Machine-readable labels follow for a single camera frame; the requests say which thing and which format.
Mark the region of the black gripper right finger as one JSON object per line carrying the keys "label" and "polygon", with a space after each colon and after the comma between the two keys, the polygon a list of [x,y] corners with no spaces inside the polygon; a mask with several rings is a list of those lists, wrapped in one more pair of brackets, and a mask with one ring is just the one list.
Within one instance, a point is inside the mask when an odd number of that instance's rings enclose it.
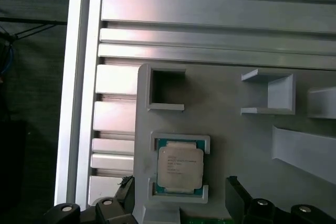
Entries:
{"label": "black gripper right finger", "polygon": [[225,207],[234,223],[335,224],[333,217],[312,205],[294,205],[286,212],[269,200],[253,198],[236,176],[226,178]]}

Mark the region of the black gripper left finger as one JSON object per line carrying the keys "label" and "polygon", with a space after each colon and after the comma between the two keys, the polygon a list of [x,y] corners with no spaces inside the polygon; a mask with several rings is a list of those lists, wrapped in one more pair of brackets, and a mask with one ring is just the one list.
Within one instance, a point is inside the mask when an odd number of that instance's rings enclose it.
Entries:
{"label": "black gripper left finger", "polygon": [[136,223],[135,178],[124,177],[113,197],[98,199],[85,210],[73,203],[58,204],[43,215],[43,223]]}

